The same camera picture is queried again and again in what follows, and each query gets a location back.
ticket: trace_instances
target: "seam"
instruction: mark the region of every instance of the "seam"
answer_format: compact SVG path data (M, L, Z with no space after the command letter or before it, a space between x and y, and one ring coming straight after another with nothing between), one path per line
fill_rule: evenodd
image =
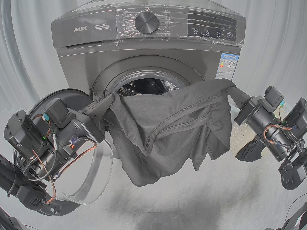
M207 124L215 124L217 121L221 120L222 118L226 117L231 111L231 107L229 107L227 113L225 113L222 117L219 117L217 120L215 121L210 121L210 122L207 122Z
M209 98L207 98L207 99L204 99L204 100L202 100L202 101L199 101L199 102L197 102L197 103L194 103L194 104L192 104L192 105L190 105L190 106L188 106L188 107L186 107L186 108L180 110L179 112L173 114L172 116L168 117L166 120L164 120L164 121L163 121L162 123L160 123L158 126L156 126L156 127L153 129L153 131L150 133L150 135L149 135L149 137L148 137L148 140L147 140L147 144L146 144L144 153L146 153L147 150L148 150L149 142L150 142L150 139L151 139L151 137L152 137L153 132L154 132L156 129L158 129L161 125L163 125L165 122L167 122L168 120L170 120L171 118L175 117L175 116L178 115L179 113L182 113L182 112L184 112L185 110L187 110L187 109L189 109L189 108L191 108L191 107L193 107L193 106L195 106L195 105L198 105L198 104L200 104L200 103L202 103L202 102L205 102L205 101L207 101L207 100L210 100L210 99L212 99L212 98L221 97L221 96L223 96L223 95L222 95L222 94L219 94L219 95L211 96L211 97L209 97Z
M210 154L211 154L211 157L212 157L213 159L215 159L215 157L213 156L213 153L211 152L211 150L210 150L210 148L209 148L209 146L208 146L207 141L206 141L206 146L207 146L207 148L208 148L208 150L209 150L209 152L210 152Z
M205 117L207 117L210 114L210 112L212 111L212 107L213 106L211 105L211 109L210 109L210 111L207 114L205 114L205 115L203 115L203 116L201 116L201 117L199 117L199 118L197 118L197 119L195 119L193 121L190 121L190 122L187 122L187 123L184 123L184 124L181 124L181 125L176 125L176 126L173 126L173 127L169 127L169 128L166 128L166 129L163 129L161 132L159 132L157 134L157 136L162 134L163 132L169 131L171 129L182 128L182 127L185 127L185 126L188 126L188 125L192 125L194 123L199 122L200 120L204 119Z

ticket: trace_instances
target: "gray t-shirt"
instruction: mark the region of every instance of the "gray t-shirt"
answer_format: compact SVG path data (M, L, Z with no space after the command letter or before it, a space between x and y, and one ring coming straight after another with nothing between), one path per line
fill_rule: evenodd
M103 116L123 170L136 186L178 172L190 158L198 170L229 151L232 130L227 79L202 81L163 95L120 97Z

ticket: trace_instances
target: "aux logo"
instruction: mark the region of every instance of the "aux logo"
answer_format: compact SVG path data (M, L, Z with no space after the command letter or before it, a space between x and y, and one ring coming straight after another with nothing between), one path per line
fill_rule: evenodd
M87 30L86 27L87 26L82 26L81 28L80 27L75 28L74 32L80 32L80 31L83 31L83 30Z

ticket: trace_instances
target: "cable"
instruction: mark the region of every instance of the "cable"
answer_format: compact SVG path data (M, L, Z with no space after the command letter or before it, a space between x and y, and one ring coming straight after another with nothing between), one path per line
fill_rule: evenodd
M13 184L12 184L12 186L11 186L11 188L10 188L10 190L7 192L7 197L11 197L11 192L13 191L13 188L14 188L14 186L16 185L16 170L15 170L15 165L14 164L12 164L11 162L10 162L10 164L13 166L13 169L14 169L14 174L15 174L15 177L14 177L14 182L13 182Z
M41 161L40 157L37 155L37 153L33 149L32 149L32 152L35 154L35 156L39 160L40 164L42 165L42 167L44 168L44 170L48 174L48 171L47 171L44 163ZM49 204L49 203L51 203L52 201L54 201L56 199L56 187L54 186L54 183L53 183L53 181L51 179L51 176L49 174L48 174L48 177L49 177L49 180L50 180L52 188L53 188L53 197L50 200L46 201L46 204Z
M304 196L304 195L307 195L307 193L305 193L305 194L299 196L299 197L298 197L296 200L294 200L294 202L290 205L290 207L289 207L289 209L288 209L288 212L287 212L287 214L286 214L285 223L286 223L287 216L288 216L288 213L289 213L289 210L290 210L291 206L295 203L295 201L297 201L300 197L302 197L302 196Z
M43 114L37 114L37 115L35 115L33 118L31 118L31 120L33 121L34 119L36 119L36 118L38 118L38 117L42 117L43 116ZM49 133L50 133L50 128L48 129L48 132L47 132L47 134L46 134L46 137L48 137L48 135L49 135Z
M282 122L282 117L281 117L281 115L280 115L280 109L282 108L282 106L279 106L279 110L278 110L278 112L279 112L279 119L280 119L280 121Z
M49 122L47 120L45 120L45 123L49 126L50 130L52 131L52 137L53 137L53 146L54 146L54 150L57 150L57 143L56 143L56 133L54 132L54 129L51 126L51 122L49 120Z
M67 168L69 166L71 166L75 161L77 161L79 158L81 158L83 155L85 155L86 153L94 150L96 147L97 147L97 143L94 142L93 140L90 140L90 139L87 139L87 138L83 138L83 140L86 140L86 141L90 141L91 143L94 144L94 146L92 146L91 148L87 149L86 151L82 152L74 161L72 161L69 165L67 165L63 170L61 170L59 173L57 173L56 175L56 178L55 178L55 181L61 176L61 174L67 170Z
M42 176L42 177L40 177L40 178L38 178L38 179L30 179L30 178L28 178L28 180L29 180L29 181L32 181L32 182L37 182L37 181L40 181L40 180L42 180L42 179L45 179L47 176L49 176L49 174L50 174L51 171L53 170L54 165L55 165L55 163L56 163L56 155L57 155L57 150L55 151L55 154L54 154L53 164L52 164L52 166L51 166L49 172L47 172L47 174L45 174L44 176Z
M283 147L286 147L288 148L289 146L287 144L282 144L280 142L276 142L276 141L273 141L273 140L269 140L267 139L266 137L266 132L269 130L269 128L271 127L275 127L275 128L281 128L281 129L284 129L284 130L292 130L292 129L296 129L296 127L285 127L285 126L282 126L282 125L269 125L267 126L264 131L263 131L263 138L266 139L268 142L272 143L272 144L277 144L277 145L280 145L280 146L283 146Z

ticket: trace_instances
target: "label sticker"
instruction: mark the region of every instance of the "label sticker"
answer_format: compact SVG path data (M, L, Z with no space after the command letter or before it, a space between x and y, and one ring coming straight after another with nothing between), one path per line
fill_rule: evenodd
M215 79L232 80L239 56L222 53Z

